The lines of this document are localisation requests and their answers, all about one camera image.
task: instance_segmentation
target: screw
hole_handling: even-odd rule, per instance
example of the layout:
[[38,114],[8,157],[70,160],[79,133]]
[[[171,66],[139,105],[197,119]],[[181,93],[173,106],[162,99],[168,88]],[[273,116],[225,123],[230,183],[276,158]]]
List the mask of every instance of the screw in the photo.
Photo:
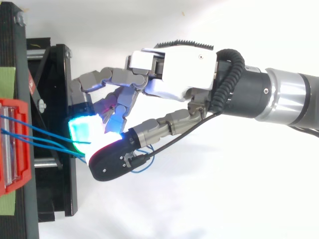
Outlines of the screw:
[[46,109],[46,104],[44,103],[43,99],[39,100],[38,109],[39,109],[40,113],[43,113],[44,110]]
[[72,51],[70,49],[67,49],[65,51],[65,56],[66,56],[66,58],[71,59],[72,58]]
[[24,12],[19,11],[14,18],[15,23],[19,24],[20,26],[25,26],[23,16],[24,16]]

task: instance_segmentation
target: black cylinder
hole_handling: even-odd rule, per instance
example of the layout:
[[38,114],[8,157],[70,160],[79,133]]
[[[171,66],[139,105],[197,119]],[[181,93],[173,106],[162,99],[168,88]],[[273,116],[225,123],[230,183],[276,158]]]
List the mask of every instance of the black cylinder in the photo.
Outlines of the black cylinder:
[[[214,91],[228,74],[231,63],[219,61]],[[245,67],[234,91],[229,95],[223,113],[225,115],[255,118],[265,109],[271,96],[271,82],[268,74]]]

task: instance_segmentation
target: green paper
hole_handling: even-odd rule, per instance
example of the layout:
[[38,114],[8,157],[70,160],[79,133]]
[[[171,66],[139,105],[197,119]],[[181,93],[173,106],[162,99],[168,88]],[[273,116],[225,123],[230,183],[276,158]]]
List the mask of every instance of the green paper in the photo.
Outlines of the green paper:
[[15,191],[0,197],[0,216],[14,216]]
[[15,67],[0,67],[0,98],[13,99]]
[[[14,80],[15,67],[0,67],[0,98],[13,99]],[[14,211],[15,191],[0,196],[0,216],[14,216]]]

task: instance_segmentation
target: metal rod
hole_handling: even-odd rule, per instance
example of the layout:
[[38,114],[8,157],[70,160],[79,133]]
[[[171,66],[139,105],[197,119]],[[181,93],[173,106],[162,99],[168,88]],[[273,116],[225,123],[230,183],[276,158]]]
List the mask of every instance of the metal rod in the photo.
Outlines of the metal rod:
[[54,158],[35,158],[34,167],[35,168],[51,168],[51,167],[57,167],[57,164]]
[[41,60],[45,53],[45,49],[41,50],[27,50],[26,57],[28,60]]

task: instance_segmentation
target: white wall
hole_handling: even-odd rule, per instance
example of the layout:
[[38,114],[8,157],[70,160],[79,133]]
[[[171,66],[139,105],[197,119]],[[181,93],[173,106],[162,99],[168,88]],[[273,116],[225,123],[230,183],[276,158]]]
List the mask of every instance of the white wall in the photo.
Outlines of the white wall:
[[[134,50],[190,39],[234,48],[247,65],[319,76],[314,0],[16,0],[28,37],[73,51],[72,76],[123,67]],[[139,96],[127,128],[185,104]],[[167,137],[160,145],[171,140]],[[141,174],[95,181],[77,165],[79,211],[39,225],[42,239],[319,238],[319,140],[221,116]]]

